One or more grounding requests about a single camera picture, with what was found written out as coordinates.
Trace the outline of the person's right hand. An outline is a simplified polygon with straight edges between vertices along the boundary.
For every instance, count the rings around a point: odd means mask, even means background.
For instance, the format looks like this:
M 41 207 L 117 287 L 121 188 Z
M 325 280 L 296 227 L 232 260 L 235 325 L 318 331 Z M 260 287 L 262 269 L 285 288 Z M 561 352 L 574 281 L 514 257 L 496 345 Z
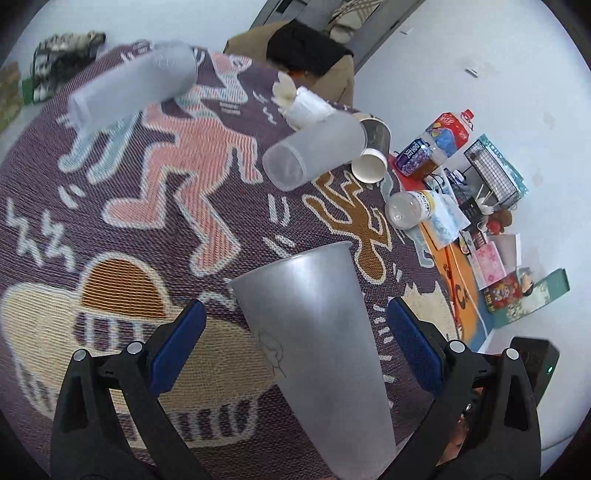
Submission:
M 442 456 L 438 461 L 438 465 L 443 465 L 454 460 L 460 453 L 462 446 L 468 436 L 469 424 L 464 414 L 461 415 L 460 419 L 456 423 L 456 428 L 453 435 L 451 436 L 448 445 L 446 446 Z

